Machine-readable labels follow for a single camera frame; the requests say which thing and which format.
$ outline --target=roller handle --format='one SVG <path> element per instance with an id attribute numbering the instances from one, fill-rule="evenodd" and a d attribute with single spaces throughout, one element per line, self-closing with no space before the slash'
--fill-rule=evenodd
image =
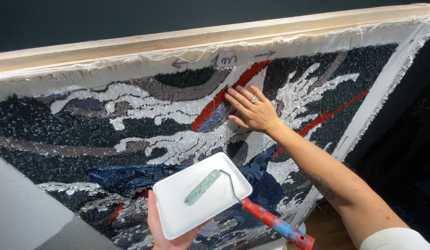
<path id="1" fill-rule="evenodd" d="M 289 240 L 298 248 L 303 250 L 311 250 L 315 239 L 302 231 L 291 226 L 289 223 L 280 220 L 278 217 L 269 213 L 266 209 L 251 202 L 249 198 L 245 198 L 242 202 L 243 209 L 251 212 L 257 219 L 272 227 L 281 236 Z"/>

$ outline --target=paint tray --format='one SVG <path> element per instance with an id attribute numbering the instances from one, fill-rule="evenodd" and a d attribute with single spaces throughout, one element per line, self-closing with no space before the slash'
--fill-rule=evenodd
<path id="1" fill-rule="evenodd" d="M 214 169 L 231 175 L 238 198 L 244 199 L 252 193 L 252 186 L 225 153 L 217 153 L 158 181 L 153 192 L 166 239 L 175 239 L 238 203 L 229 177 L 222 174 L 194 204 L 184 204 L 189 193 Z"/>

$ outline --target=red stripe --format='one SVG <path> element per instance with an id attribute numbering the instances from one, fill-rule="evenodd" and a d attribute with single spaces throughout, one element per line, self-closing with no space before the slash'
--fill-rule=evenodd
<path id="1" fill-rule="evenodd" d="M 327 119 L 334 117 L 334 115 L 336 113 L 338 113 L 339 111 L 343 110 L 344 108 L 346 108 L 347 106 L 349 106 L 351 103 L 355 102 L 356 100 L 362 99 L 369 92 L 370 89 L 371 88 L 366 89 L 365 91 L 363 91 L 362 93 L 360 93 L 359 95 L 357 95 L 356 97 L 354 97 L 353 99 L 351 99 L 349 102 L 343 104 L 338 109 L 334 110 L 334 112 L 332 112 L 332 113 L 329 113 L 329 110 L 327 110 L 321 116 L 317 117 L 317 119 L 313 120 L 306 127 L 304 127 L 302 130 L 300 130 L 300 132 L 298 132 L 298 134 L 304 137 L 309 132 L 309 130 L 315 128 L 315 126 L 317 126 L 318 124 L 323 123 Z M 273 154 L 272 158 L 274 158 L 275 156 L 277 156 L 282 151 L 283 151 L 283 148 L 282 147 L 278 147 L 278 150 Z"/>
<path id="2" fill-rule="evenodd" d="M 122 209 L 124 209 L 124 206 L 126 204 L 125 203 L 119 203 L 119 206 L 116 208 L 116 210 L 114 211 L 114 213 L 111 215 L 110 219 L 108 219 L 108 223 L 114 223 L 116 221 L 116 218 L 118 218 L 119 216 L 119 211 L 121 211 Z"/>
<path id="3" fill-rule="evenodd" d="M 262 62 L 254 63 L 250 69 L 246 70 L 243 74 L 241 74 L 238 81 L 232 86 L 235 87 L 237 85 L 245 86 L 246 83 L 248 83 L 252 77 L 254 77 L 260 70 L 265 68 L 271 60 L 265 60 Z M 227 100 L 224 97 L 224 93 L 226 92 L 227 88 L 223 88 L 213 99 L 213 101 L 209 102 L 206 107 L 201 111 L 201 114 L 199 114 L 198 117 L 196 117 L 195 121 L 192 122 L 192 130 L 196 132 L 198 128 L 201 126 L 201 124 L 211 116 L 211 114 L 215 111 L 215 109 L 221 104 L 221 102 L 226 102 Z"/>

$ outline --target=woman's right hand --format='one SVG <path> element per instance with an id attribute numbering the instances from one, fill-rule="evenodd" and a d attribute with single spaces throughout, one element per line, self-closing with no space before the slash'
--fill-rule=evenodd
<path id="1" fill-rule="evenodd" d="M 250 86 L 249 90 L 240 85 L 236 86 L 236 90 L 228 88 L 224 96 L 241 114 L 229 116 L 240 126 L 269 134 L 282 123 L 272 103 L 255 86 Z M 251 102 L 254 96 L 258 97 L 256 103 Z"/>

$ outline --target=dark wall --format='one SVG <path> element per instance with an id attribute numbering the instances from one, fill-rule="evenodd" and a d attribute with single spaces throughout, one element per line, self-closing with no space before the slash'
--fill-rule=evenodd
<path id="1" fill-rule="evenodd" d="M 429 0 L 0 0 L 0 52 Z"/>

